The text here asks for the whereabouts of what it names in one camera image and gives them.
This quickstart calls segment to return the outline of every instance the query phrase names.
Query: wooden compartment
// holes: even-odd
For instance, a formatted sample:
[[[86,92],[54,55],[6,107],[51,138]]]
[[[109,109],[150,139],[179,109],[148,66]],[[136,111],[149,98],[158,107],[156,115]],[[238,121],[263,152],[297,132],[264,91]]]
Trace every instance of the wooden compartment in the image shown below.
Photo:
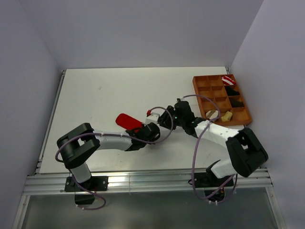
[[[215,122],[216,124],[223,126],[250,124],[252,122],[252,118],[234,75],[226,75],[236,82],[236,85],[230,86],[223,84],[221,80],[222,76],[225,75],[194,76],[193,85],[195,93],[206,96],[216,103],[221,112],[221,116],[223,116],[227,111],[230,111],[233,114],[232,119],[229,122],[222,122],[220,119],[218,119]],[[233,90],[238,91],[240,95],[228,96],[225,87],[231,87]],[[232,108],[230,99],[243,102],[244,107]],[[206,112],[215,109],[214,105],[205,99],[198,97],[197,101],[203,118],[206,118]]]

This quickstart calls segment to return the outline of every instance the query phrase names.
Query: dark folded sock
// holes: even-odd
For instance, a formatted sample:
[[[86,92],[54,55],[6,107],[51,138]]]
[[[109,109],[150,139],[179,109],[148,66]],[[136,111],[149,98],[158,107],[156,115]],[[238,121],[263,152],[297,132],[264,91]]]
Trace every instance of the dark folded sock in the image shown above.
[[[233,98],[229,98],[230,100],[230,103],[232,105],[232,107],[244,107],[244,103],[243,102],[239,102],[237,101],[236,99],[233,99]]]
[[[233,96],[233,95],[240,95],[239,92],[235,91],[233,88],[231,88],[230,86],[228,87],[224,87],[225,90],[227,91],[228,96]]]

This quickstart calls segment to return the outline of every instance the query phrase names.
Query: red and white striped cloth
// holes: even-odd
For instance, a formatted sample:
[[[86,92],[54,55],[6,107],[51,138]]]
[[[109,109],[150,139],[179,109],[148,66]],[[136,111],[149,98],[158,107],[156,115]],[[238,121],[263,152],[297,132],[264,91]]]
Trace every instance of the red and white striped cloth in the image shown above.
[[[226,75],[221,77],[221,79],[222,79],[224,85],[235,85],[236,84],[236,82],[234,80],[232,80],[230,77],[228,77]]]

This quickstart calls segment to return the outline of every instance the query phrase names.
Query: cable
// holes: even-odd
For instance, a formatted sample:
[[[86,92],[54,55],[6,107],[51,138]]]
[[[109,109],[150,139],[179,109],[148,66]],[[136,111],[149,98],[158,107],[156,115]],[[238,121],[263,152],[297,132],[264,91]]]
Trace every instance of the cable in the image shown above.
[[[201,197],[197,190],[196,190],[196,187],[195,187],[195,162],[196,162],[196,156],[197,156],[197,151],[198,151],[198,146],[199,146],[199,142],[201,140],[201,137],[202,135],[206,132],[206,130],[210,127],[210,124],[211,122],[219,119],[221,117],[221,113],[220,113],[220,110],[219,108],[217,107],[217,105],[212,101],[210,100],[209,98],[203,96],[203,95],[198,95],[198,94],[190,94],[190,95],[186,95],[184,96],[183,98],[187,98],[187,97],[192,97],[192,96],[196,96],[196,97],[200,97],[200,98],[203,98],[203,99],[206,99],[207,101],[211,102],[215,108],[217,109],[218,111],[218,116],[216,118],[213,118],[211,120],[209,120],[209,123],[208,125],[203,129],[203,131],[200,133],[200,135],[198,136],[197,138],[197,141],[196,141],[196,145],[195,145],[195,149],[194,149],[194,155],[193,155],[193,163],[192,163],[192,173],[191,173],[191,179],[192,179],[192,187],[193,187],[193,190],[194,190],[194,193],[195,195],[199,198],[199,199],[208,199],[210,197],[212,197],[214,194],[216,194],[221,188],[223,188],[231,179],[233,179],[234,175],[230,176],[225,182],[223,182],[214,192],[212,192],[210,195],[206,196],[206,197]],[[221,203],[221,202],[224,202],[226,199],[228,199],[232,194],[233,192],[235,191],[235,188],[236,188],[236,182],[237,182],[237,174],[236,174],[236,178],[235,178],[235,183],[234,183],[234,186],[229,194],[229,196],[227,198],[224,198],[222,201],[219,201],[218,203]]]
[[[126,137],[126,138],[131,138],[131,139],[137,140],[137,141],[139,141],[139,142],[146,143],[146,144],[157,144],[157,143],[163,142],[164,140],[166,140],[166,139],[171,135],[171,133],[172,133],[172,131],[173,131],[173,117],[172,117],[171,113],[170,113],[167,109],[165,109],[164,107],[156,106],[156,107],[150,109],[150,111],[155,110],[155,109],[163,109],[163,110],[165,110],[165,111],[168,113],[169,117],[171,118],[171,124],[172,124],[171,129],[170,129],[169,133],[167,134],[167,136],[166,136],[165,138],[163,138],[162,140],[154,141],[154,142],[149,142],[149,141],[144,141],[144,140],[141,140],[141,139],[138,139],[138,138],[136,138],[136,137],[129,136],[129,135],[102,134],[102,133],[85,133],[85,134],[81,134],[81,135],[78,135],[78,136],[76,136],[76,137],[73,137],[73,138],[71,138],[69,141],[65,142],[65,143],[57,150],[57,152],[56,152],[56,154],[55,154],[55,160],[58,161],[58,162],[62,162],[62,163],[63,163],[63,160],[58,159],[59,153],[60,153],[68,144],[70,144],[71,142],[76,141],[76,140],[78,140],[78,139],[80,139],[80,138],[82,138],[82,137],[86,137],[86,136],[95,135],[95,136]],[[99,197],[99,198],[101,198],[101,199],[104,201],[104,203],[103,203],[101,206],[96,207],[96,208],[84,208],[84,207],[82,207],[82,206],[78,206],[79,208],[81,208],[81,209],[83,209],[83,210],[98,210],[98,209],[103,208],[103,207],[106,205],[106,199],[105,199],[104,197],[102,197],[101,195],[99,195],[99,194],[97,194],[97,193],[94,193],[94,192],[91,192],[91,191],[85,189],[84,187],[82,187],[82,186],[77,182],[77,180],[76,180],[76,178],[74,177],[74,175],[72,176],[72,179],[74,180],[75,184],[76,184],[81,190],[83,190],[83,191],[85,191],[85,192],[88,192],[88,193],[94,195],[95,197]]]

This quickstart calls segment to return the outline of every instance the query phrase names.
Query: gray wall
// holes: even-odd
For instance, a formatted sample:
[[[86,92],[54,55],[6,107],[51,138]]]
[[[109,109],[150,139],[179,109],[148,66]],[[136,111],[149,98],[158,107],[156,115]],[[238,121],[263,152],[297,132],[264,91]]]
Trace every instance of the gray wall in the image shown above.
[[[20,3],[0,5],[0,228],[6,229],[35,169],[60,72]]]
[[[20,0],[60,67],[231,66],[263,0]]]
[[[304,0],[265,0],[232,65],[293,229],[305,227],[304,10]]]

